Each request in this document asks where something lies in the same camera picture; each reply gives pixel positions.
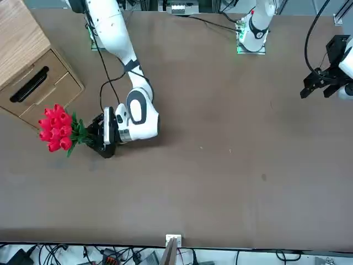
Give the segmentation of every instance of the red tulip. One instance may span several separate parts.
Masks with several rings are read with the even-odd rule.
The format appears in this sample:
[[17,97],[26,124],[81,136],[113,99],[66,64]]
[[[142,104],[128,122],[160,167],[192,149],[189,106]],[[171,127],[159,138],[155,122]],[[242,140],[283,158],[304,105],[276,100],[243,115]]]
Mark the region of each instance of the red tulip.
[[63,106],[59,104],[55,104],[53,110],[56,116],[59,116],[61,113],[65,112]]
[[61,127],[60,129],[60,136],[61,137],[69,137],[72,133],[72,128],[71,126],[68,125],[64,125],[63,127]]
[[60,129],[62,127],[62,123],[59,118],[51,118],[50,119],[50,126],[52,128],[58,128]]
[[72,122],[72,118],[70,115],[68,115],[67,113],[61,113],[60,114],[60,122],[63,124],[63,125],[68,125],[68,126],[71,126],[71,122]]
[[39,138],[40,138],[42,141],[49,142],[51,136],[52,136],[52,133],[51,133],[50,131],[41,131],[41,132],[39,133]]
[[59,141],[51,141],[48,143],[49,152],[55,152],[60,149]]
[[51,130],[50,119],[41,119],[38,121],[38,123],[44,130]]
[[49,119],[51,119],[51,118],[54,118],[54,117],[55,117],[55,112],[54,112],[54,110],[52,110],[52,109],[46,108],[46,109],[44,110],[44,115],[46,115]]
[[64,137],[63,139],[60,140],[60,146],[63,148],[65,151],[69,150],[70,147],[72,146],[72,141],[69,137]]
[[51,134],[51,137],[50,137],[51,141],[58,141],[61,139],[60,129],[58,128],[51,129],[50,134]]

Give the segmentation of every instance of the brown table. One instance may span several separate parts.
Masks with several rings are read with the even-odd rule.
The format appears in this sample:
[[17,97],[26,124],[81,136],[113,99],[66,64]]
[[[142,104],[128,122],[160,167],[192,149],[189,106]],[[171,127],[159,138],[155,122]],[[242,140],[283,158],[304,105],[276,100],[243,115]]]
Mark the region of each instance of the brown table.
[[[106,77],[84,19],[33,13],[83,81],[69,111],[88,123]],[[185,246],[352,251],[353,104],[321,91],[299,98],[312,20],[276,16],[267,55],[257,56],[237,55],[230,31],[134,12],[128,29],[156,92],[160,136],[120,146],[109,160],[85,146],[66,159],[1,116],[1,240],[163,245],[165,234],[182,234]],[[340,32],[320,18],[313,66]],[[117,59],[104,58],[118,76]],[[121,99],[130,86],[115,83]],[[103,101],[116,104],[109,87]]]

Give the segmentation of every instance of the drawer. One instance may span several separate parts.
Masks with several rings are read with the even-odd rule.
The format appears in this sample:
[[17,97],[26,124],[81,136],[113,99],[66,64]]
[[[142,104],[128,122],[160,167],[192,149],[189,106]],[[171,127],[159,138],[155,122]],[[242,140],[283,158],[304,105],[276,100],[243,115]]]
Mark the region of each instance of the drawer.
[[73,79],[70,73],[66,73],[54,86],[49,94],[44,96],[39,102],[33,104],[20,118],[27,123],[40,128],[38,120],[43,119],[44,109],[52,108],[54,104],[62,106],[68,105],[82,91],[81,87]]
[[67,69],[49,50],[0,91],[0,106],[19,116],[41,101]]

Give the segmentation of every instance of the metal bracket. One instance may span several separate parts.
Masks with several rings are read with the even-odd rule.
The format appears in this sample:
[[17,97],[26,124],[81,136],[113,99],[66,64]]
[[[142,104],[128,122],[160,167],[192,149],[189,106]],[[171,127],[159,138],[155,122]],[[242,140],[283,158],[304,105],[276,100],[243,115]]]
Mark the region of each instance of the metal bracket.
[[177,252],[177,246],[179,241],[181,246],[181,235],[166,235],[165,241],[167,243],[167,246],[165,247],[165,250],[163,252],[163,256],[159,265],[175,265],[175,259],[177,257],[176,252]]
[[343,5],[337,10],[336,14],[333,15],[335,25],[342,25],[342,19],[347,12],[352,8],[353,0],[346,0]]
[[343,25],[342,19],[341,19],[341,18],[338,19],[338,18],[336,17],[336,14],[333,14],[333,21],[334,21],[334,23],[335,23],[335,26],[342,26],[342,25]]
[[181,247],[181,235],[165,235],[165,246],[168,245],[171,239],[176,239],[176,247]]
[[288,0],[283,0],[281,5],[278,8],[276,8],[277,15],[280,15],[282,13],[283,9],[286,7],[287,2]]

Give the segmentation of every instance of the floor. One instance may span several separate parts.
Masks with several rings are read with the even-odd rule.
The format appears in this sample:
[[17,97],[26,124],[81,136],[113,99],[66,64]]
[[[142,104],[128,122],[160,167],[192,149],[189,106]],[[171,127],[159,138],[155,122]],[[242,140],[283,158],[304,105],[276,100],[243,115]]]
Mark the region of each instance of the floor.
[[[0,249],[0,262],[6,263],[9,259],[20,249],[22,248],[24,251],[27,251],[32,245],[8,245],[4,246]],[[48,256],[49,252],[46,248],[43,248],[41,251],[41,263],[39,263],[39,251],[41,249],[41,245],[37,246],[36,249],[33,250],[31,254],[31,258],[34,261],[34,264],[44,264],[45,259]],[[116,251],[119,252],[123,250],[124,247],[117,247]],[[139,251],[140,248],[134,248],[134,251]],[[163,255],[164,249],[162,248],[148,248],[141,251],[141,264],[144,263],[144,259],[148,257],[153,251],[156,252],[156,256],[160,261]],[[88,257],[92,264],[98,264],[102,255],[94,248],[87,247]],[[236,265],[236,256],[237,251],[222,251],[222,250],[195,250],[197,261],[199,263],[213,261],[216,265]],[[295,259],[298,255],[289,255],[286,254],[287,259]],[[56,253],[57,260],[62,264],[70,264],[70,265],[79,265],[79,264],[89,264],[87,258],[83,257],[83,246],[69,246],[69,248],[64,250],[59,250]],[[295,262],[295,264],[300,265],[319,265],[318,259],[321,261],[326,261],[327,258],[329,260],[327,265],[350,265],[352,263],[352,258],[350,257],[332,257],[332,256],[313,256],[313,255],[302,255],[300,260]],[[192,263],[192,251],[190,249],[180,249],[180,253],[177,254],[176,264],[177,265],[187,265]],[[131,259],[126,261],[125,263],[121,263],[122,265],[135,265],[134,261]],[[242,252],[240,251],[238,256],[238,265],[242,264],[263,264],[263,265],[282,265],[283,261],[279,260],[276,257],[275,253],[256,253],[256,252]]]

